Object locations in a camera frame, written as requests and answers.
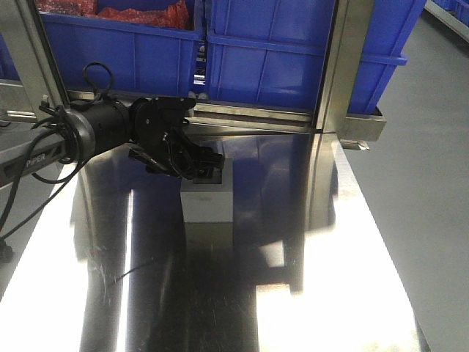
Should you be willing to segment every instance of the metal frame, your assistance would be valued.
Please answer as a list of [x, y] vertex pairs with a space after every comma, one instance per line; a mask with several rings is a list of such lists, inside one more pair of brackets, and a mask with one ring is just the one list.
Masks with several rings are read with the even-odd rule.
[[441, 22], [447, 25], [452, 29], [456, 34], [458, 34], [466, 42], [469, 42], [469, 27], [466, 26], [463, 22], [455, 18], [450, 12], [439, 7], [432, 0], [428, 0], [425, 4], [425, 10], [430, 12]]
[[[88, 95], [88, 92], [65, 91], [34, 1], [0, 0], [0, 5], [0, 32], [21, 78], [21, 82], [0, 80], [0, 109], [7, 110], [2, 119], [7, 116], [7, 120], [32, 121], [34, 115], [43, 117], [37, 108], [43, 95], [48, 96], [53, 106], [68, 105], [69, 96]], [[232, 131], [321, 131], [337, 133], [340, 139], [376, 141], [385, 124], [379, 112], [347, 115], [373, 6], [374, 0], [336, 0], [316, 119], [304, 111], [201, 102], [191, 120], [196, 125]]]
[[335, 138], [328, 134], [317, 134], [311, 141], [311, 157], [306, 180], [306, 231], [327, 228], [330, 225], [330, 186], [335, 167], [330, 141]]
[[316, 127], [337, 133], [339, 138], [353, 127], [347, 120], [347, 109], [373, 7], [374, 0], [341, 0], [337, 4]]
[[68, 106], [68, 96], [60, 78], [59, 69], [45, 34], [43, 22], [34, 0], [0, 0], [0, 33], [20, 76], [20, 85], [0, 82], [5, 97], [5, 110], [22, 110], [26, 102], [15, 98], [26, 97], [29, 111], [38, 119], [47, 115], [39, 110], [40, 101], [47, 96], [52, 106]]

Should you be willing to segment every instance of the gray floor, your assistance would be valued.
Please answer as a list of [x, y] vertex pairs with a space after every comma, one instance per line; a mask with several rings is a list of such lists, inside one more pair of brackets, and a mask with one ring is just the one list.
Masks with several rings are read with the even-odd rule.
[[467, 352], [469, 45], [425, 12], [404, 52], [380, 140], [347, 157], [432, 352]]

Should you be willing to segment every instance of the stainless steel table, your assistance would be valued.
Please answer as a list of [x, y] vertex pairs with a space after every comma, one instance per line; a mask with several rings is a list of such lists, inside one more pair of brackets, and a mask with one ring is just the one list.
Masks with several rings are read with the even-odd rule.
[[420, 350], [334, 134], [203, 142], [234, 159], [232, 257], [188, 253], [180, 180], [125, 147], [98, 156], [38, 221], [0, 302], [0, 350]]

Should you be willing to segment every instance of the robotic arm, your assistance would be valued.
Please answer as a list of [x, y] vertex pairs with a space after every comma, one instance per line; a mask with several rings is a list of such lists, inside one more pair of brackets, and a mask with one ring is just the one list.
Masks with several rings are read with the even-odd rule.
[[[13, 191], [0, 218], [0, 231], [15, 197], [19, 178], [59, 161], [77, 163], [78, 171], [90, 158], [130, 142], [131, 158], [143, 162], [147, 171], [173, 177], [210, 178], [214, 169], [223, 169], [224, 157], [209, 147], [194, 144], [183, 132], [188, 123], [185, 112], [196, 105], [193, 98], [138, 98], [130, 104], [97, 95], [92, 101], [77, 100], [69, 109], [41, 110], [51, 117], [30, 131], [7, 135], [0, 140], [0, 188], [12, 183]], [[0, 236], [0, 261], [11, 260], [12, 251]]]

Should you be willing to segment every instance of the red item in crate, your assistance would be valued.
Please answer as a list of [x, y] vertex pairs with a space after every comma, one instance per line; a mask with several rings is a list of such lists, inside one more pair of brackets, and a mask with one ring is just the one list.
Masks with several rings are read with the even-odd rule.
[[97, 0], [36, 0], [39, 11], [65, 15], [96, 15]]
[[184, 0], [170, 5], [166, 10], [139, 11], [126, 9], [123, 11], [105, 7], [97, 14], [99, 18], [131, 23], [151, 24], [153, 26], [171, 27], [176, 29], [191, 29], [189, 11]]
[[81, 5], [77, 3], [57, 0], [37, 0], [36, 2], [39, 11], [81, 16]]

